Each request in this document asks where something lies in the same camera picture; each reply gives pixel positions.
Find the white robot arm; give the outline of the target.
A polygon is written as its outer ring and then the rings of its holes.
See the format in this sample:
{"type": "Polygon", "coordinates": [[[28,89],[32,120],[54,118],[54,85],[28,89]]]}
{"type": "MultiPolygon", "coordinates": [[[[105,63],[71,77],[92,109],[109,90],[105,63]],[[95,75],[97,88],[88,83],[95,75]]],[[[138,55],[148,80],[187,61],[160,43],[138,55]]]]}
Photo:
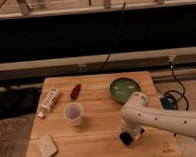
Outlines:
{"type": "Polygon", "coordinates": [[[145,125],[196,139],[196,111],[153,109],[148,103],[148,96],[140,91],[124,103],[120,111],[127,131],[136,132],[145,125]]]}

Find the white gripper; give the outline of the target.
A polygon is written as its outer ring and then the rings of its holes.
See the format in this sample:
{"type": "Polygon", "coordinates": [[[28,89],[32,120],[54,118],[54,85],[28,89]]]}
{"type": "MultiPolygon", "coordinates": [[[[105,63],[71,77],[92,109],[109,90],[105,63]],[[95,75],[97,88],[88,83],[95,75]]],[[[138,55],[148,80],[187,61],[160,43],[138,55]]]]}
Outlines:
{"type": "Polygon", "coordinates": [[[127,131],[131,135],[133,141],[137,141],[141,134],[145,132],[145,129],[143,129],[141,126],[136,126],[135,128],[122,127],[121,133],[124,131],[127,131]]]}

